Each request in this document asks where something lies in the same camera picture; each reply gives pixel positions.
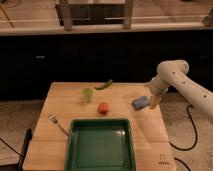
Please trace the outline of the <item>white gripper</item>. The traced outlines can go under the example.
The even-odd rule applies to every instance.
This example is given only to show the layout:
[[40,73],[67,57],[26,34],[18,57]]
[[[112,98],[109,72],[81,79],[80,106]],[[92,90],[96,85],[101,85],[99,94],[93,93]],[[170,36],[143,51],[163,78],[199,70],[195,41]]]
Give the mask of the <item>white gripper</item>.
[[166,83],[160,77],[153,77],[148,83],[145,84],[149,88],[150,92],[154,95],[150,98],[150,109],[155,109],[161,101],[162,95],[164,95],[169,88],[169,84]]

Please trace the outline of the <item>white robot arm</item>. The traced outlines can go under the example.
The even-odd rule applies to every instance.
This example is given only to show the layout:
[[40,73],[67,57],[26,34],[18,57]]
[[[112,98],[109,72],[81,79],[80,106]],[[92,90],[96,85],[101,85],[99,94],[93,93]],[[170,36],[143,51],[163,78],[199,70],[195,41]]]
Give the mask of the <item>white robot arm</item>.
[[147,87],[156,100],[170,86],[174,87],[188,102],[199,109],[213,125],[213,92],[187,77],[189,64],[185,60],[163,61],[157,66],[157,74]]

